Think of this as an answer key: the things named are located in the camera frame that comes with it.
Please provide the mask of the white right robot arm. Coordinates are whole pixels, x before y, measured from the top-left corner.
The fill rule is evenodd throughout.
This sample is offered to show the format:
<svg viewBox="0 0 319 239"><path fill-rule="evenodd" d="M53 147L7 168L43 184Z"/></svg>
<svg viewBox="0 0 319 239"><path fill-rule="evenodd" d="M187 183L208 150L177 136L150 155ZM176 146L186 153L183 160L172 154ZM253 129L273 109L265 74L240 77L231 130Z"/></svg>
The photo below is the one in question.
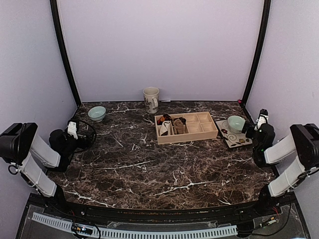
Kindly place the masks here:
<svg viewBox="0 0 319 239"><path fill-rule="evenodd" d="M279 197L318 172L319 128L315 124L293 124L289 133L277 142L274 127L269 123L260 126L245 123L242 132L252 139L253 159L258 167L285 166L265 187L264 195Z"/></svg>

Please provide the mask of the beige ribbed sock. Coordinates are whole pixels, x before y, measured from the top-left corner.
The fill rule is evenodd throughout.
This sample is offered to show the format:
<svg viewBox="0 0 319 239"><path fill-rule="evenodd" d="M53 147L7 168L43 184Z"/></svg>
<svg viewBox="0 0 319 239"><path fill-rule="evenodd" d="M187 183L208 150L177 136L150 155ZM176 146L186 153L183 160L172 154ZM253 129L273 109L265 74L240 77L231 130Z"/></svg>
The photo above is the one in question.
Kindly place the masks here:
<svg viewBox="0 0 319 239"><path fill-rule="evenodd" d="M184 134L184 124L177 120L173 122L174 134Z"/></svg>

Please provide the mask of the wooden compartment tray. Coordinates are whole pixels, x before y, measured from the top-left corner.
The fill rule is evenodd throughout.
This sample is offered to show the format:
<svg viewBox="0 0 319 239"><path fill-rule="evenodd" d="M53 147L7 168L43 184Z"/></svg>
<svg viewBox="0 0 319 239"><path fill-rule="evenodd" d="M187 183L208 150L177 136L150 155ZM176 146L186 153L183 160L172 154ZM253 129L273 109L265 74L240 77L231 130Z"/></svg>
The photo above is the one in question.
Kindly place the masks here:
<svg viewBox="0 0 319 239"><path fill-rule="evenodd" d="M160 136L159 130L161 125L157 124L160 115L155 116L155 127L158 144L171 144L187 141L198 141L217 138L218 129L209 112L170 114L171 118L184 117L186 125L184 125L184 134L174 134L173 120L171 122L172 135Z"/></svg>

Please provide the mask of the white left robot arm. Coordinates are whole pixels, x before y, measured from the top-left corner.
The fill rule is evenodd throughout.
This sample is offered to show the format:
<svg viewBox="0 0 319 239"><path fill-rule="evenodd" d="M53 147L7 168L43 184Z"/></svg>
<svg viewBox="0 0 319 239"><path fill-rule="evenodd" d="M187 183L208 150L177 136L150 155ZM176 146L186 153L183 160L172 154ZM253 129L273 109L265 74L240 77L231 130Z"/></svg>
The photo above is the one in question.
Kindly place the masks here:
<svg viewBox="0 0 319 239"><path fill-rule="evenodd" d="M9 164L9 172L21 174L42 196L55 198L50 207L59 217L70 213L70 205L61 199L64 197L63 190L43 168L65 172L76 153L93 146L97 137L95 128L88 125L90 133L79 135L77 123L71 120L65 130L52 131L49 143L38 134L38 125L34 122L13 123L0 135L0 156Z"/></svg>

